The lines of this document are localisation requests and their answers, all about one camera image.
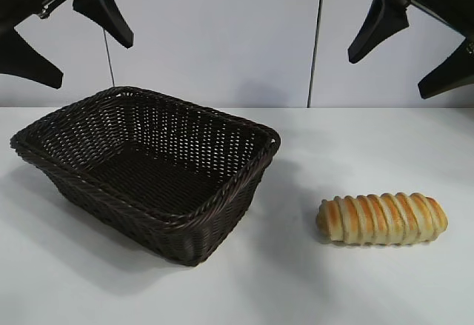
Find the white wall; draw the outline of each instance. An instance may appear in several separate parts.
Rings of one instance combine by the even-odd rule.
[[[463,38],[421,11],[410,8],[410,27],[351,64],[347,48],[372,0],[324,0],[316,56],[313,107],[474,106],[474,87],[462,87],[424,101],[418,83]]]
[[[23,38],[64,73],[59,90],[0,75],[0,107],[57,107],[110,87],[102,29],[73,12],[72,0],[47,20],[31,16],[17,28]]]
[[[119,0],[118,85],[214,107],[306,107],[318,0]]]
[[[136,34],[110,38],[116,84],[214,107],[305,107],[318,0],[116,0]],[[411,8],[410,28],[350,64],[347,48],[372,0],[323,0],[313,107],[474,105],[474,88],[422,100],[418,82],[462,37]],[[71,8],[19,32],[64,71],[60,90],[0,75],[0,106],[61,106],[111,85],[101,28]]]

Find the white tabletop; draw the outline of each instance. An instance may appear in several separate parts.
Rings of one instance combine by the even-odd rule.
[[[241,223],[196,268],[66,202],[9,147],[52,111],[0,109],[0,324],[472,324],[474,110],[227,110],[281,149]],[[321,199],[422,192],[450,225],[430,245],[337,247]]]

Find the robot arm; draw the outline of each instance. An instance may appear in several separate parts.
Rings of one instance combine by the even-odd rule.
[[[474,0],[373,0],[349,48],[349,61],[359,62],[384,40],[407,28],[411,4],[465,37],[461,46],[418,84],[421,97],[474,84]]]
[[[0,73],[60,88],[62,72],[39,55],[15,31],[15,26],[33,14],[48,18],[65,1],[0,0]],[[133,46],[133,32],[114,0],[74,0],[73,9],[103,27],[126,48]]]

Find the twisted bread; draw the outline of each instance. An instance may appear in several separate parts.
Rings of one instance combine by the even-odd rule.
[[[331,241],[389,245],[434,241],[448,221],[439,204],[421,193],[385,193],[323,200],[316,224]]]

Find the dark brown wicker basket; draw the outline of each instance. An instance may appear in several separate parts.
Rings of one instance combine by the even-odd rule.
[[[279,146],[269,127],[135,87],[63,107],[11,139],[69,201],[187,266],[233,230]]]

